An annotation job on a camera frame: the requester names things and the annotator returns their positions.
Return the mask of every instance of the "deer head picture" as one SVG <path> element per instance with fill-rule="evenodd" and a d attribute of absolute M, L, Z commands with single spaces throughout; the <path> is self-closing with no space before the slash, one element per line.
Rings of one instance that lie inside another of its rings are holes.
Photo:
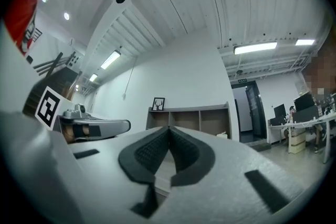
<path fill-rule="evenodd" d="M 163 106 L 164 106 L 164 98 L 155 97 L 154 98 L 154 102 L 153 102 L 152 110 L 154 110 L 154 111 L 162 111 L 163 110 Z"/>

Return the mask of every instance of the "red shirt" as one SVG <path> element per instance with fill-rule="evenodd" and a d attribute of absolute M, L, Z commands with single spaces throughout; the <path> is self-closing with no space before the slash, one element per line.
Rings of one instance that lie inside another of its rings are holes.
<path fill-rule="evenodd" d="M 37 0 L 13 0 L 4 17 L 7 30 L 23 55 L 34 36 L 36 5 Z"/>

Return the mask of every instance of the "desk leg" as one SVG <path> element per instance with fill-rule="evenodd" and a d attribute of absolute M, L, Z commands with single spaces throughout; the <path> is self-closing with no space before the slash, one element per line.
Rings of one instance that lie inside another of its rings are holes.
<path fill-rule="evenodd" d="M 323 163 L 326 163 L 329 159 L 329 156 L 330 156 L 330 121 L 327 121 L 325 124 L 327 125 L 327 134 L 326 134 L 327 143 L 326 143 L 326 149 L 324 150 Z"/>
<path fill-rule="evenodd" d="M 291 152 L 292 147 L 292 128 L 288 128 L 288 153 Z"/>

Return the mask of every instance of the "door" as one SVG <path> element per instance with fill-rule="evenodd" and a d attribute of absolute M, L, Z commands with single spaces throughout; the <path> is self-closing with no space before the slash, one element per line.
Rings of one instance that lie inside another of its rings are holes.
<path fill-rule="evenodd" d="M 252 119 L 253 135 L 264 138 L 263 122 L 261 121 L 260 101 L 257 89 L 254 85 L 246 87 L 246 95 L 250 107 L 250 116 Z"/>

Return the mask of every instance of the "desk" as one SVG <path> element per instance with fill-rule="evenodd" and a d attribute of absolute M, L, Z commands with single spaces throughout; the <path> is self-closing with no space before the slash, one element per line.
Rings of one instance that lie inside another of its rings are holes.
<path fill-rule="evenodd" d="M 336 112 L 331 112 L 328 115 L 324 115 L 322 117 L 319 117 L 316 120 L 311 120 L 311 121 L 307 121 L 307 122 L 299 122 L 299 123 L 287 123 L 284 125 L 277 125 L 277 126 L 268 126 L 269 128 L 269 133 L 271 132 L 271 130 L 281 130 L 283 128 L 288 128 L 289 134 L 288 134 L 288 139 L 289 139 L 289 143 L 288 143 L 288 153 L 290 152 L 291 149 L 291 138 L 292 138 L 292 131 L 291 129 L 293 127 L 295 128 L 307 128 L 307 127 L 312 127 L 315 124 L 320 124 L 325 122 L 327 125 L 327 131 L 326 131 L 326 136 L 327 136 L 327 143 L 326 143 L 326 149 L 324 151 L 324 159 L 323 159 L 323 163 L 326 163 L 329 159 L 329 155 L 330 155 L 330 121 L 332 120 L 336 120 Z"/>

